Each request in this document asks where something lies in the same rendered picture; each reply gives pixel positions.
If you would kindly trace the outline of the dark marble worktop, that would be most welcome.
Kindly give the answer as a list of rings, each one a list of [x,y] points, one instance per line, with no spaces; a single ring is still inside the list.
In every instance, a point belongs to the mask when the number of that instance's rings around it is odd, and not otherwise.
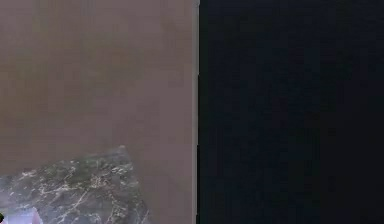
[[[0,176],[0,213],[42,224],[152,224],[124,146]]]

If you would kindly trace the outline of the pale lilac rounded object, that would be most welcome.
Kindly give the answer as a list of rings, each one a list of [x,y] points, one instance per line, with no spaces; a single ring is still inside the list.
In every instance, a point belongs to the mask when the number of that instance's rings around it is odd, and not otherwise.
[[[34,207],[6,213],[0,224],[44,224]]]

